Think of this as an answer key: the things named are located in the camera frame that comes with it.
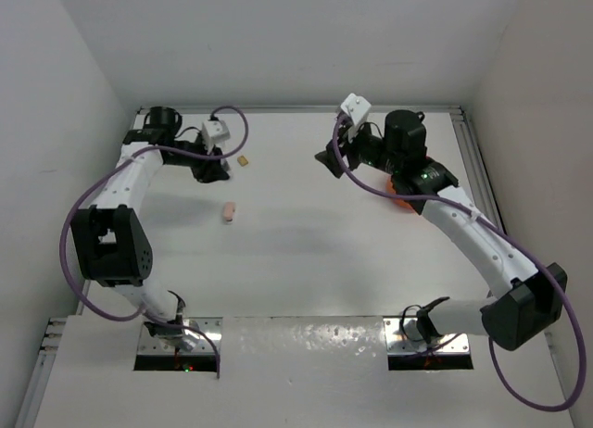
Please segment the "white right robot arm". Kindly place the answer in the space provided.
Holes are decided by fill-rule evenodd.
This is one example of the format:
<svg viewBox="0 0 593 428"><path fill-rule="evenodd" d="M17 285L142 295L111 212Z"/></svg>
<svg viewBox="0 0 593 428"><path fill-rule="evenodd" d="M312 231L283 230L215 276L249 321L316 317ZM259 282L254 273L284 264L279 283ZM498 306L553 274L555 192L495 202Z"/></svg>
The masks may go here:
<svg viewBox="0 0 593 428"><path fill-rule="evenodd" d="M191 141L182 139L184 130L175 109L150 108L142 128L125 134L118 172L100 184L89 206L76 209L69 225L82 277L165 322L175 321L184 303L151 276L153 250L139 219L148 187L164 166L186 167L199 183L230 178L225 122L210 116Z"/></svg>

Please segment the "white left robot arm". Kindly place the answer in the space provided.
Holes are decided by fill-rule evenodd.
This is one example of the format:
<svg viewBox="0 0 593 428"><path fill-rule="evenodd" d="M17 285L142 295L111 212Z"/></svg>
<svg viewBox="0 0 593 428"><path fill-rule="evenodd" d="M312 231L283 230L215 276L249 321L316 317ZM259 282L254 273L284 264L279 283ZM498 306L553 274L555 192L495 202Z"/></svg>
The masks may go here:
<svg viewBox="0 0 593 428"><path fill-rule="evenodd" d="M514 351L559 319L559 294L543 270L490 231L458 179L428 156L423 121L422 112L394 110L375 136L366 120L341 112L336 136L315 157L336 178L361 164L388 174L402 202L444 233L486 281L488 299L442 296L420 307L406 327L411 340L432 345L446 334L478 334Z"/></svg>

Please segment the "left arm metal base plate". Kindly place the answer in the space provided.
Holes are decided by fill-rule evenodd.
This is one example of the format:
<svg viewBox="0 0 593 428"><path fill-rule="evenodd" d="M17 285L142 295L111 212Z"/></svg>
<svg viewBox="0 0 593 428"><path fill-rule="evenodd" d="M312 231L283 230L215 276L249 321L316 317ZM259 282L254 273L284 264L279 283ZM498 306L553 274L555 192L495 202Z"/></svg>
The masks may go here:
<svg viewBox="0 0 593 428"><path fill-rule="evenodd" d="M217 349L221 348L222 319L185 318L183 326L188 329L171 329L152 321L145 321L141 328L137 353L149 356L172 355L175 348L183 355L213 355L214 350L208 340Z"/></svg>

